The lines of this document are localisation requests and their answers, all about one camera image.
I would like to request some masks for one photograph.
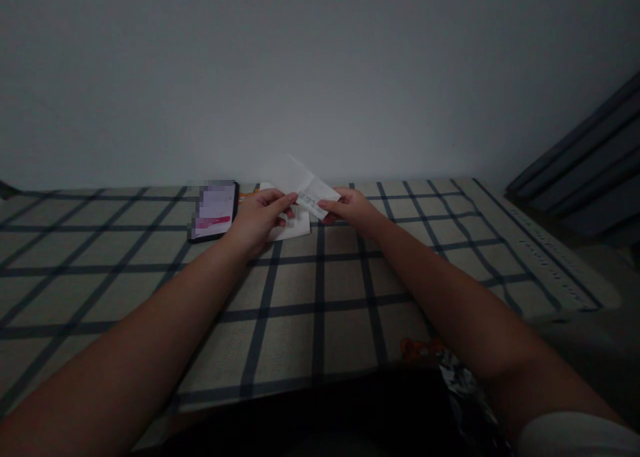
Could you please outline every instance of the receipt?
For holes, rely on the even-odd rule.
[[[318,207],[318,201],[337,201],[340,194],[326,185],[320,178],[304,167],[290,154],[286,154],[273,163],[271,182],[285,194],[298,193],[298,205],[324,219],[328,212]]]

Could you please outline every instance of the white sleeve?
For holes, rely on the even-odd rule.
[[[540,416],[520,433],[520,457],[640,456],[640,436],[610,420],[580,412]]]

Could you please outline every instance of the white paper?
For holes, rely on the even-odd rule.
[[[285,194],[298,193],[298,204],[318,219],[324,219],[328,212],[318,207],[318,201],[337,201],[340,194],[326,185],[320,178],[298,162],[295,157],[286,154],[273,163],[271,182]]]
[[[260,183],[261,191],[264,189],[272,189],[273,187],[275,186],[271,183]],[[285,219],[287,225],[272,228],[269,237],[267,237],[268,242],[311,234],[311,219],[309,218],[309,213],[304,209],[300,209],[300,206],[295,205],[291,206],[291,210],[295,216],[290,219],[286,214],[280,214],[280,217]]]

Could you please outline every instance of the table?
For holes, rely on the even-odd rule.
[[[475,179],[350,185],[530,322],[621,304],[604,278]],[[197,195],[28,192],[0,208],[0,415],[215,245],[187,242]],[[399,361],[403,339],[434,335],[372,242],[344,223],[311,225],[250,262],[170,411],[370,372]]]

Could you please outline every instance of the white wall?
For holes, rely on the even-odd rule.
[[[0,179],[503,187],[640,69],[640,0],[0,0]]]

